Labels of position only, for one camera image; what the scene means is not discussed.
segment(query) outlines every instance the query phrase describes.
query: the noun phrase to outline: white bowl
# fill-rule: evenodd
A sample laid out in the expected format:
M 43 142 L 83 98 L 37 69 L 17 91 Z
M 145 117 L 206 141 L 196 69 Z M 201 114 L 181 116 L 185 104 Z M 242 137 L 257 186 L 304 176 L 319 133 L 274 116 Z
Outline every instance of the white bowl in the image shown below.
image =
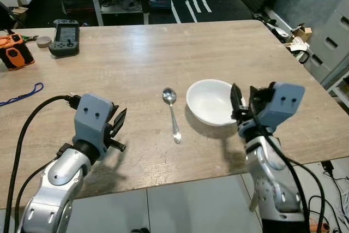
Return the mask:
M 186 103 L 194 116 L 210 126 L 235 123 L 231 119 L 231 85 L 216 79 L 204 79 L 192 84 L 186 92 Z

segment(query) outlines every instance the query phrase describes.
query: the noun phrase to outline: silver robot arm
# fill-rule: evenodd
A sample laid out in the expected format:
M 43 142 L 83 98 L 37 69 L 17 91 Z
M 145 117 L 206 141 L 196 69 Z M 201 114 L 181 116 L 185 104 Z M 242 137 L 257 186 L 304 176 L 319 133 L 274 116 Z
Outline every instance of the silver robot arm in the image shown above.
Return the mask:
M 80 191 L 83 178 L 96 160 L 103 160 L 112 146 L 120 151 L 123 144 L 112 140 L 121 129 L 126 109 L 114 120 L 118 106 L 93 94 L 73 96 L 77 109 L 73 145 L 50 163 L 41 174 L 39 190 L 27 204 L 17 233 L 65 232 L 72 203 Z
M 282 151 L 279 139 L 273 136 L 276 127 L 294 115 L 304 94 L 304 87 L 271 83 L 268 88 L 251 87 L 255 98 L 255 114 L 273 144 Z M 285 162 L 273 150 L 252 117 L 251 108 L 241 103 L 240 89 L 231 89 L 232 118 L 237 120 L 239 135 L 246 145 L 246 165 L 254 182 L 250 210 L 259 206 L 263 232 L 309 232 L 294 179 Z

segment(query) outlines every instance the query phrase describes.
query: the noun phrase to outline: black cable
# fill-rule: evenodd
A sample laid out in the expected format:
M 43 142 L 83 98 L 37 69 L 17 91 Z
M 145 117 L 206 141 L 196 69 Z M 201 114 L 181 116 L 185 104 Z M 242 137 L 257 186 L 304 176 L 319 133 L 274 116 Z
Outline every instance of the black cable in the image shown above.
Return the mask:
M 315 214 L 320 215 L 320 213 L 319 213 L 319 212 L 314 211 L 314 210 L 309 210 L 309 212 L 310 212 L 310 213 L 315 213 Z M 324 220 L 326 221 L 326 223 L 329 225 L 328 219 L 327 219 L 325 216 L 323 216 L 323 219 L 324 219 Z
M 320 216 L 318 218 L 318 225 L 317 225 L 317 231 L 322 228 L 322 221 L 323 221 L 323 215 L 325 213 L 325 192 L 323 191 L 321 182 L 318 180 L 317 176 L 310 170 L 308 169 L 306 166 L 302 165 L 301 163 L 290 159 L 289 161 L 300 166 L 302 169 L 304 169 L 305 171 L 307 171 L 312 177 L 313 179 L 316 181 L 316 184 L 320 190 L 320 196 L 321 196 L 321 207 L 320 207 Z
M 349 219 L 347 218 L 347 216 L 345 215 L 345 212 L 344 212 L 344 208 L 343 208 L 343 200 L 342 200 L 342 192 L 340 191 L 339 187 L 338 187 L 338 184 L 337 184 L 337 181 L 334 179 L 333 176 L 331 176 L 332 178 L 332 181 L 333 183 L 335 184 L 337 190 L 338 190 L 338 193 L 339 193 L 339 199 L 340 199 L 340 208 L 342 210 L 342 214 L 343 214 L 343 217 L 344 219 L 348 222 L 349 224 Z
M 21 27 L 26 28 L 26 26 L 25 26 L 24 23 L 18 18 L 18 16 L 16 16 L 16 15 L 15 15 L 6 5 L 4 5 L 1 1 L 0 1 L 0 8 L 3 8 L 3 9 L 9 14 L 9 16 L 10 16 L 12 19 L 16 20 L 17 23 L 18 23 L 19 25 L 21 25 Z
M 308 211 L 308 206 L 306 205 L 306 199 L 305 199 L 305 195 L 304 195 L 304 191 L 303 191 L 302 185 L 300 184 L 300 180 L 299 180 L 299 178 L 297 176 L 296 171 L 294 170 L 293 166 L 291 165 L 289 159 L 287 157 L 285 157 L 285 155 L 278 149 L 278 147 L 270 139 L 268 133 L 266 132 L 266 130 L 262 126 L 261 122 L 259 121 L 259 119 L 257 117 L 257 114 L 256 114 L 255 105 L 254 105 L 254 102 L 253 102 L 254 99 L 255 99 L 254 97 L 250 98 L 250 102 L 249 102 L 249 106 L 251 108 L 253 120 L 255 121 L 258 129 L 260 130 L 260 132 L 264 136 L 265 140 L 267 140 L 267 142 L 270 144 L 270 146 L 273 148 L 273 150 L 285 162 L 286 166 L 290 170 L 290 172 L 292 174 L 292 177 L 294 179 L 294 182 L 296 183 L 297 189 L 299 191 L 300 200 L 302 202 L 302 206 L 303 206 L 303 210 L 304 210 L 304 220 L 305 220 L 306 230 L 307 230 L 307 232 L 310 232 L 309 211 Z
M 321 198 L 320 196 L 317 196 L 317 195 L 313 195 L 310 197 L 309 201 L 308 201 L 308 205 L 309 205 L 309 208 L 310 208 L 310 202 L 313 198 Z M 339 229 L 339 232 L 342 233 L 342 229 L 340 228 L 340 225 L 339 225 L 339 222 L 338 222 L 338 219 L 337 219 L 337 215 L 336 213 L 334 212 L 334 208 L 333 206 L 331 205 L 330 202 L 328 202 L 326 199 L 325 199 L 325 202 L 330 206 L 330 208 L 332 209 L 332 212 L 333 212 L 333 215 L 334 215 L 334 219 L 336 220 L 336 223 L 337 223 L 337 227 Z
M 16 175 L 17 175 L 17 170 L 18 170 L 18 165 L 21 157 L 21 150 L 22 150 L 22 143 L 24 139 L 24 135 L 29 127 L 30 122 L 33 120 L 35 115 L 46 105 L 48 105 L 51 102 L 54 102 L 56 100 L 60 99 L 65 99 L 68 100 L 69 96 L 67 95 L 58 95 L 56 97 L 50 98 L 43 103 L 41 103 L 27 118 L 26 122 L 24 123 L 20 136 L 18 138 L 17 142 L 17 148 L 16 148 L 16 154 L 15 154 L 15 160 L 13 164 L 13 169 L 11 173 L 11 180 L 10 180 L 10 186 L 9 186 L 9 191 L 7 195 L 7 204 L 6 204 L 6 214 L 5 214 L 5 222 L 4 222 L 4 233 L 9 232 L 9 227 L 10 227 L 10 217 L 11 217 L 11 207 L 12 207 L 12 199 L 13 199 L 13 191 L 15 188 L 15 183 L 16 183 Z
M 308 61 L 308 58 L 309 58 L 309 53 L 307 51 L 303 51 L 304 54 L 306 54 L 306 59 L 303 60 L 303 61 L 298 61 L 300 64 L 305 64 L 307 61 Z
M 45 165 L 39 167 L 38 169 L 36 169 L 28 178 L 27 180 L 24 182 L 24 184 L 22 185 L 20 191 L 18 192 L 18 196 L 16 199 L 16 206 L 15 206 L 15 232 L 17 232 L 17 228 L 18 228 L 18 224 L 20 221 L 20 202 L 21 202 L 21 198 L 22 198 L 22 194 L 24 192 L 24 190 L 26 189 L 27 184 L 30 182 L 30 180 L 32 180 L 33 177 L 35 177 L 36 174 L 38 174 L 41 170 L 43 170 L 47 165 L 49 165 L 52 161 L 46 163 Z
M 325 176 L 328 176 L 328 177 L 332 178 L 331 175 L 326 174 L 326 173 L 327 173 L 327 171 L 324 171 L 324 172 L 323 172 L 323 174 L 324 174 Z M 334 178 L 334 177 L 333 177 L 333 179 L 336 180 L 336 181 L 337 181 L 337 180 L 349 180 L 349 177 L 339 177 L 339 178 Z

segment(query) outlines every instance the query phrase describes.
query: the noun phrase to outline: blue cable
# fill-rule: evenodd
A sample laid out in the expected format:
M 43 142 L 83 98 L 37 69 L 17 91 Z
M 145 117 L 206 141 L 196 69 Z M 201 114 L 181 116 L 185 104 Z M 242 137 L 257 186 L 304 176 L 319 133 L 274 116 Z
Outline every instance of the blue cable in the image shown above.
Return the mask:
M 10 98 L 9 100 L 7 100 L 6 102 L 0 102 L 0 106 L 4 106 L 4 105 L 8 105 L 11 104 L 13 102 L 17 102 L 18 100 L 21 100 L 23 98 L 27 98 L 30 97 L 31 95 L 38 93 L 40 90 L 42 90 L 44 88 L 44 84 L 41 82 L 38 82 L 34 85 L 34 89 L 29 92 L 28 94 L 24 94 L 24 95 L 19 95 L 16 98 Z

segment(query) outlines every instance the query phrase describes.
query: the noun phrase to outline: wooden table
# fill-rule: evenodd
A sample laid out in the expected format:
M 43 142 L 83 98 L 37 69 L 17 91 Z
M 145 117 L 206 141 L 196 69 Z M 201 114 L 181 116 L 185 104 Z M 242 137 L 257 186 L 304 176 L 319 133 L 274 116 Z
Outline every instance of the wooden table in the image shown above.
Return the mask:
M 35 63 L 17 71 L 0 65 L 0 101 L 28 93 L 37 82 L 44 89 L 0 107 L 0 208 L 5 208 L 20 129 L 28 115 L 55 95 L 95 93 L 128 108 L 117 139 L 85 178 L 79 197 L 122 192 L 246 172 L 244 143 L 236 126 L 209 127 L 186 106 L 189 86 L 202 79 L 236 82 L 245 98 L 249 86 L 272 81 L 303 85 L 298 112 L 276 131 L 286 155 L 301 162 L 349 155 L 349 118 L 314 78 L 258 21 L 175 25 L 82 27 L 80 54 L 54 59 L 48 49 L 28 43 Z M 54 36 L 52 28 L 24 29 L 25 35 Z M 176 90 L 174 111 L 183 142 L 172 138 L 164 87 Z M 26 134 L 15 196 L 24 180 L 71 142 L 75 111 L 58 101 L 44 108 Z M 24 205 L 39 185 L 36 177 L 22 198 Z

